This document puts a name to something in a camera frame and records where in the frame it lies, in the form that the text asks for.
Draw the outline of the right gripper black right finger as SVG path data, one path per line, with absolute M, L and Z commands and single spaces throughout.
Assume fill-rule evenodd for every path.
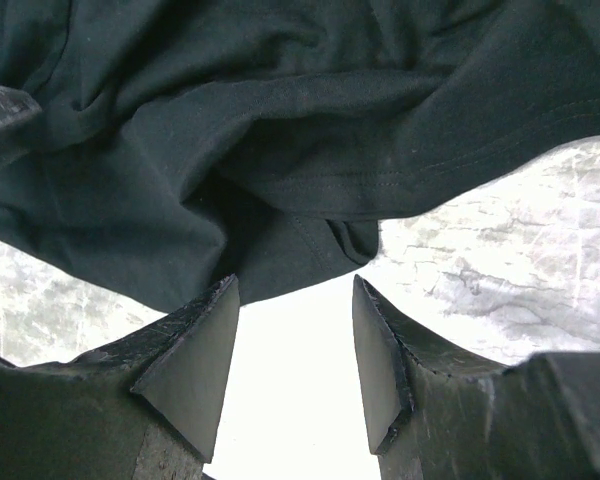
M 353 282 L 370 452 L 385 479 L 600 479 L 600 352 L 506 366 Z

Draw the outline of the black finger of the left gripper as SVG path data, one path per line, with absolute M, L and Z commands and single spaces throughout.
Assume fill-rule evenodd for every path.
M 31 122 L 41 111 L 27 92 L 0 85 L 0 135 Z

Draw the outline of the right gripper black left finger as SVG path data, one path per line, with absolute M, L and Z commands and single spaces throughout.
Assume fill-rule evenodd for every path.
M 0 479 L 199 479 L 214 454 L 240 308 L 229 276 L 66 363 L 0 357 Z

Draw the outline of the black t shirt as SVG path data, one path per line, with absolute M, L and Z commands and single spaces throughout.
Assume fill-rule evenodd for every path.
M 346 274 L 600 135 L 600 1 L 0 1 L 0 240 L 164 312 Z

